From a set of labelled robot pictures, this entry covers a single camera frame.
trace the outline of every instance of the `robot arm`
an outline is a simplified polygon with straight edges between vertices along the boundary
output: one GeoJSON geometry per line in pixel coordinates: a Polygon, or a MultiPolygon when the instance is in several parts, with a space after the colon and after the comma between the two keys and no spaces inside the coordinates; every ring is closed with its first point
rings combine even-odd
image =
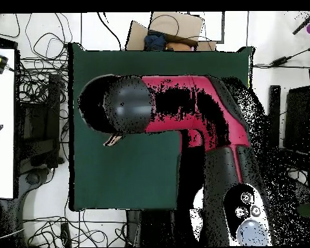
{"type": "Polygon", "coordinates": [[[102,90],[98,130],[120,134],[187,130],[187,138],[181,135],[181,151],[204,148],[202,216],[207,246],[271,245],[267,199],[248,128],[219,79],[111,76],[104,86],[96,81],[85,90],[102,90]]]}

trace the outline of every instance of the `black device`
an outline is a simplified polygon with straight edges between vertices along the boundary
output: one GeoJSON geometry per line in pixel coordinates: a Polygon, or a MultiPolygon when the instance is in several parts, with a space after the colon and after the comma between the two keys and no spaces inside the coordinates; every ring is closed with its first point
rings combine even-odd
{"type": "Polygon", "coordinates": [[[288,92],[284,147],[310,153],[310,86],[288,92]]]}
{"type": "Polygon", "coordinates": [[[30,158],[34,167],[47,164],[49,169],[59,163],[59,112],[61,77],[51,74],[48,78],[48,96],[44,103],[21,103],[20,160],[30,158]]]}
{"type": "Polygon", "coordinates": [[[278,85],[271,85],[269,90],[269,145],[279,147],[280,130],[280,94],[281,88],[278,85]]]}

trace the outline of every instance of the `black cable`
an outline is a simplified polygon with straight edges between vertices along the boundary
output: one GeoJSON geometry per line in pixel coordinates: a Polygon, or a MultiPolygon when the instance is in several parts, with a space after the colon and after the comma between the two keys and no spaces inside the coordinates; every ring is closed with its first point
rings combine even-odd
{"type": "Polygon", "coordinates": [[[150,22],[150,24],[149,24],[149,29],[150,29],[150,26],[152,25],[152,23],[153,23],[155,20],[157,20],[157,18],[160,18],[160,17],[162,17],[162,16],[171,17],[171,18],[173,18],[173,19],[176,21],[178,29],[177,29],[177,32],[176,32],[176,35],[175,35],[175,36],[177,36],[177,35],[178,35],[178,32],[179,32],[179,22],[177,21],[176,18],[174,18],[173,16],[171,16],[171,15],[169,15],[169,14],[162,14],[162,15],[159,15],[158,17],[154,18],[154,19],[150,22]]]}
{"type": "Polygon", "coordinates": [[[78,212],[78,248],[80,247],[80,211],[78,212]]]}
{"type": "Polygon", "coordinates": [[[19,21],[18,21],[18,17],[17,14],[15,14],[16,16],[16,21],[17,21],[17,26],[18,26],[18,33],[16,36],[10,36],[10,35],[6,35],[6,34],[0,34],[1,36],[5,36],[5,37],[9,37],[9,38],[17,38],[19,37],[20,33],[21,33],[21,28],[19,27],[19,21]]]}
{"type": "Polygon", "coordinates": [[[103,20],[102,20],[100,14],[99,14],[99,12],[97,12],[97,15],[98,15],[100,21],[102,22],[102,24],[103,24],[103,25],[107,28],[107,30],[109,30],[109,32],[117,39],[118,44],[119,44],[119,50],[121,51],[121,42],[119,41],[118,37],[117,37],[116,34],[113,33],[112,30],[105,24],[105,22],[103,22],[103,20]]]}
{"type": "Polygon", "coordinates": [[[47,183],[50,183],[50,182],[53,180],[53,178],[54,178],[54,174],[55,174],[55,170],[56,170],[56,169],[54,169],[54,170],[53,170],[53,175],[52,175],[52,178],[51,178],[49,181],[47,181],[46,183],[44,183],[44,185],[45,185],[45,184],[47,184],[47,183]]]}
{"type": "MultiPolygon", "coordinates": [[[[205,33],[205,36],[207,36],[207,29],[205,28],[205,19],[204,19],[204,33],[205,33]]],[[[213,49],[211,48],[210,44],[209,44],[209,41],[207,41],[208,45],[209,45],[209,48],[211,49],[211,51],[213,51],[213,49]]]]}
{"type": "MultiPolygon", "coordinates": [[[[274,60],[271,64],[268,64],[268,65],[256,64],[256,65],[253,65],[253,67],[255,67],[255,68],[276,68],[276,67],[288,68],[289,66],[283,66],[283,64],[286,64],[293,57],[295,57],[295,56],[297,56],[299,54],[302,54],[304,52],[307,52],[307,51],[310,51],[310,48],[308,48],[306,50],[303,50],[303,51],[301,51],[301,52],[299,52],[297,54],[294,54],[292,56],[289,56],[289,57],[283,56],[281,58],[278,58],[278,59],[274,60]]],[[[289,67],[289,68],[310,68],[310,67],[289,67]]]]}
{"type": "Polygon", "coordinates": [[[249,11],[247,11],[247,30],[245,37],[245,45],[248,47],[248,33],[249,33],[249,11]]]}

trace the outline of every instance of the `white surface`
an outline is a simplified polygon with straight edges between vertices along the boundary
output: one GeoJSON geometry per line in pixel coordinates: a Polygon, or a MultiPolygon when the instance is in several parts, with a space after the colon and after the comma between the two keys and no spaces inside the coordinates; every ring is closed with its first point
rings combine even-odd
{"type": "MultiPolygon", "coordinates": [[[[14,50],[0,49],[14,67],[14,50]]],[[[14,184],[14,73],[0,74],[0,198],[13,198],[14,184]]]]}
{"type": "MultiPolygon", "coordinates": [[[[69,19],[70,28],[73,35],[73,41],[82,43],[87,50],[119,50],[118,42],[115,37],[101,24],[95,12],[83,14],[83,24],[81,29],[81,14],[65,14],[69,19]]],[[[12,14],[0,15],[0,29],[2,33],[9,35],[17,34],[17,25],[15,16],[12,14]]],[[[21,34],[18,38],[12,39],[19,43],[21,57],[34,57],[31,53],[30,45],[25,36],[25,26],[30,14],[18,14],[21,26],[21,34]]],[[[109,21],[108,26],[119,37],[122,48],[125,47],[127,35],[129,32],[131,20],[135,20],[143,26],[149,25],[149,12],[131,12],[131,13],[106,13],[109,21]]],[[[63,27],[68,39],[70,34],[67,28],[65,18],[62,18],[63,27]]],[[[293,36],[292,32],[305,19],[306,15],[301,12],[250,12],[249,14],[249,37],[248,45],[256,47],[254,64],[268,63],[276,58],[295,54],[310,47],[310,35],[305,29],[293,36]]],[[[34,44],[45,32],[49,30],[61,37],[61,30],[54,14],[33,14],[27,33],[34,44]]],[[[237,51],[246,45],[247,37],[247,12],[226,12],[225,13],[225,44],[217,45],[219,51],[237,51]]],[[[46,43],[50,37],[44,39],[37,46],[41,53],[46,52],[46,43]]],[[[50,46],[49,55],[56,53],[55,47],[58,43],[53,42],[50,46]]],[[[297,56],[290,60],[287,65],[307,65],[310,66],[310,52],[297,56]]],[[[285,111],[285,97],[290,88],[301,87],[309,84],[309,75],[307,70],[299,68],[276,68],[253,70],[253,88],[258,98],[262,102],[267,112],[267,99],[270,85],[282,86],[282,112],[285,111]]],[[[46,216],[63,216],[64,205],[68,196],[68,163],[60,165],[56,170],[54,179],[39,189],[32,191],[25,203],[24,218],[38,218],[46,216]]],[[[67,210],[68,217],[71,220],[78,220],[78,213],[67,210]]],[[[125,212],[117,210],[87,210],[85,219],[88,221],[125,221],[125,212]]],[[[25,233],[31,236],[36,226],[32,223],[25,225],[25,233]]],[[[115,239],[114,228],[121,228],[120,224],[98,224],[88,223],[90,229],[101,229],[107,233],[109,240],[115,239]]],[[[96,239],[101,240],[101,235],[95,235],[96,239]]],[[[122,241],[117,241],[114,246],[123,246],[122,241]]],[[[90,241],[82,243],[82,246],[90,246],[90,241]]]]}

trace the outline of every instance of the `power adapter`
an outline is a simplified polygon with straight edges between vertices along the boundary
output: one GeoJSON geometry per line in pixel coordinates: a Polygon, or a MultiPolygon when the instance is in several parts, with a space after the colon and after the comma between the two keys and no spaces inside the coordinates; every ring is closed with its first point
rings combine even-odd
{"type": "Polygon", "coordinates": [[[72,248],[69,223],[64,222],[61,224],[61,235],[60,236],[61,236],[64,248],[72,248]]]}

